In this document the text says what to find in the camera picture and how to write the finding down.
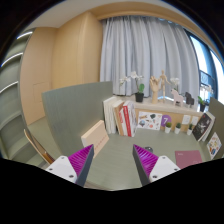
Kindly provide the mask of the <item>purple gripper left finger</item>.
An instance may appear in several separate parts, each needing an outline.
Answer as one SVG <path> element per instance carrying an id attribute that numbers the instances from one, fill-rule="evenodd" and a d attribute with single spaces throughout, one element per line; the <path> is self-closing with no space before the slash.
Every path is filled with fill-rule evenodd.
<path id="1" fill-rule="evenodd" d="M 93 156 L 94 145 L 91 144 L 70 156 L 60 156 L 47 168 L 47 171 L 83 187 Z"/>

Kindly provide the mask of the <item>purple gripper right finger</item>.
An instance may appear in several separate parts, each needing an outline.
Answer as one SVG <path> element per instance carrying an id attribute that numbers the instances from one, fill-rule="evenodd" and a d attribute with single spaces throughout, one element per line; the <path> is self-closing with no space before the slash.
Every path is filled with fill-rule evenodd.
<path id="1" fill-rule="evenodd" d="M 143 186 L 180 170 L 167 156 L 156 156 L 138 145 L 133 145 L 133 157 Z"/>

